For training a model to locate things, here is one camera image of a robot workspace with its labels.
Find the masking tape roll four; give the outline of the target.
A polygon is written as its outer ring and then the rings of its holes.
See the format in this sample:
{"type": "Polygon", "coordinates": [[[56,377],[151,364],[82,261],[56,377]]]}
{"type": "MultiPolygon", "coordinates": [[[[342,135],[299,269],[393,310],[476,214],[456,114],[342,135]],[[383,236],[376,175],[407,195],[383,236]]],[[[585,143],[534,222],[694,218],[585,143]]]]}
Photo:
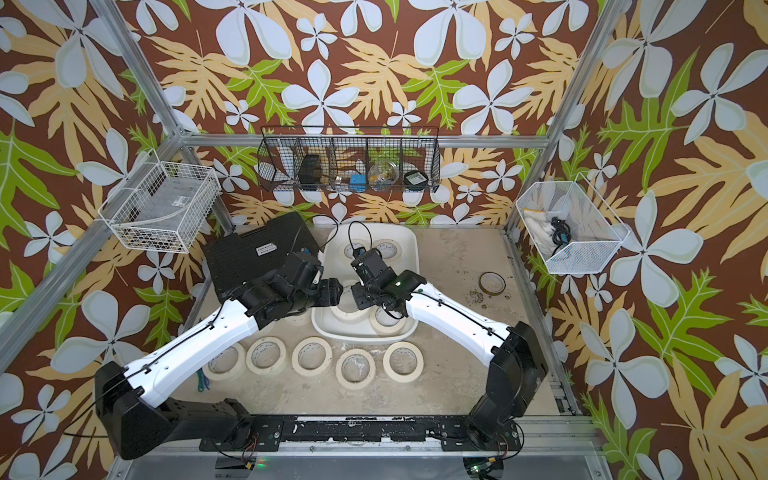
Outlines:
{"type": "Polygon", "coordinates": [[[274,336],[262,337],[254,342],[245,356],[246,368],[261,377],[275,377],[287,366],[285,343],[274,336]]]}

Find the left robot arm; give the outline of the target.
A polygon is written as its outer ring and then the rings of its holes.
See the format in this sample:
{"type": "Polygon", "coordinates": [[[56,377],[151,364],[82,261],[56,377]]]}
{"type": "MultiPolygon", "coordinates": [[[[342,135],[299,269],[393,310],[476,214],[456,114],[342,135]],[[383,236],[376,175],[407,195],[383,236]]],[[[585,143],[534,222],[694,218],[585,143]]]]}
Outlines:
{"type": "Polygon", "coordinates": [[[248,412],[238,402],[179,401],[172,393],[218,355],[273,322],[310,308],[338,305],[343,287],[322,276],[321,262],[298,251],[283,265],[225,293],[219,310],[181,336],[125,366],[114,361],[95,374],[95,412],[110,444],[125,460],[175,440],[222,442],[248,412]]]}

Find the masking tape roll three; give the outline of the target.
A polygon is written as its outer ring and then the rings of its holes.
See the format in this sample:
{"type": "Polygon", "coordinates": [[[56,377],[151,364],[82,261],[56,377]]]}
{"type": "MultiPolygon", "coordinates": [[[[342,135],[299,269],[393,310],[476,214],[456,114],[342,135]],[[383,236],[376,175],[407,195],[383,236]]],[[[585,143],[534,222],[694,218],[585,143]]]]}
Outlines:
{"type": "Polygon", "coordinates": [[[235,343],[209,360],[203,366],[203,373],[212,382],[227,382],[237,379],[245,369],[245,350],[240,343],[235,343]]]}

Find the masking tape roll nine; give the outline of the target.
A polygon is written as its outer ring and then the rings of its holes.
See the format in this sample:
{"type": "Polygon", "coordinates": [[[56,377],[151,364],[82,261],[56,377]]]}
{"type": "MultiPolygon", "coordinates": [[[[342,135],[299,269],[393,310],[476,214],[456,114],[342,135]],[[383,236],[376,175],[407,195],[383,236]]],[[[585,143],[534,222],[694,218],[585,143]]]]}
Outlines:
{"type": "Polygon", "coordinates": [[[376,365],[372,355],[363,349],[351,349],[338,359],[335,375],[339,384],[347,390],[362,390],[374,379],[376,365]]]}

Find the white plastic storage box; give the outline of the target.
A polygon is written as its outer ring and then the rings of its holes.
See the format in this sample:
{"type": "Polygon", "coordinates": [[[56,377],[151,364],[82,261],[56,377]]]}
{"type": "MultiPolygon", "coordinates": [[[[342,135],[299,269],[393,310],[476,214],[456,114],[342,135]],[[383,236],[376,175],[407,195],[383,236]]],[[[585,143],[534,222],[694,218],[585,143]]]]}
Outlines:
{"type": "MultiPolygon", "coordinates": [[[[415,273],[420,271],[418,244],[415,233],[406,227],[367,223],[363,226],[345,224],[341,226],[335,237],[324,247],[323,276],[325,278],[337,278],[342,287],[340,303],[337,305],[342,310],[352,312],[359,310],[353,299],[351,287],[359,282],[359,277],[354,272],[351,262],[343,254],[347,243],[361,242],[364,248],[374,247],[376,243],[385,239],[397,241],[402,247],[401,257],[395,261],[384,262],[399,274],[404,270],[415,273]]],[[[369,315],[376,306],[367,308],[367,315],[357,323],[345,324],[338,321],[331,313],[331,307],[314,309],[311,314],[312,324],[322,336],[351,344],[390,344],[405,340],[416,330],[416,321],[411,319],[411,325],[404,333],[382,337],[377,335],[369,325],[369,315]]]]}

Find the masking tape roll two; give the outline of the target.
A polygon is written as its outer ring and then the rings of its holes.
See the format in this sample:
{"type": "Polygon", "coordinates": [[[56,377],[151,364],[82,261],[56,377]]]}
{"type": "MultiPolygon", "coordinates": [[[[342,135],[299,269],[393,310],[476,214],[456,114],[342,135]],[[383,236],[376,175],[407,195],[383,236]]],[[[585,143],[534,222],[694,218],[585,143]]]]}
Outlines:
{"type": "Polygon", "coordinates": [[[292,316],[286,319],[289,325],[300,327],[308,325],[311,322],[311,313],[304,312],[301,315],[292,316]]]}

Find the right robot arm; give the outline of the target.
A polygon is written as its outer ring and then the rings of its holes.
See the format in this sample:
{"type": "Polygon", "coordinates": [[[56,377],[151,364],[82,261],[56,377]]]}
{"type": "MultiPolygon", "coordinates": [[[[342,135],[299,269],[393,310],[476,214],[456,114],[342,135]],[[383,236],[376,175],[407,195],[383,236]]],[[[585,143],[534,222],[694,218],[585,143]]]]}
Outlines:
{"type": "Polygon", "coordinates": [[[452,300],[423,276],[389,267],[375,248],[353,250],[360,281],[351,287],[360,310],[378,307],[392,318],[429,325],[472,353],[488,368],[485,393],[465,417],[471,444],[491,449],[512,422],[522,417],[548,366],[533,328],[491,320],[452,300]]]}

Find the masking tape roll twelve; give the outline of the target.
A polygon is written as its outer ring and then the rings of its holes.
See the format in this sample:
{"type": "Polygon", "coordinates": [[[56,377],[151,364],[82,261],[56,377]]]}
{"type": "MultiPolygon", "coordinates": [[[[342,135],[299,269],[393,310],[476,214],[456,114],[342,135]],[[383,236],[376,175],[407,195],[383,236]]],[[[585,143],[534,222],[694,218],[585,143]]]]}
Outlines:
{"type": "Polygon", "coordinates": [[[396,342],[385,351],[385,374],[398,383],[412,383],[423,373],[425,361],[421,350],[410,342],[396,342]]]}

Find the masking tape roll seven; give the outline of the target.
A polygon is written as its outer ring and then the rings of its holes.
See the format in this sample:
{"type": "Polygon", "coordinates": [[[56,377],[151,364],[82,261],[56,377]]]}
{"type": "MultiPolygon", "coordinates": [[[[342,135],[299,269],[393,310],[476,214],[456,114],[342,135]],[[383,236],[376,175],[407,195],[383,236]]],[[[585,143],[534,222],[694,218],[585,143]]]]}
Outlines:
{"type": "Polygon", "coordinates": [[[332,361],[332,347],[321,337],[308,337],[300,341],[291,356],[292,368],[304,378],[325,374],[330,369],[332,361]]]}

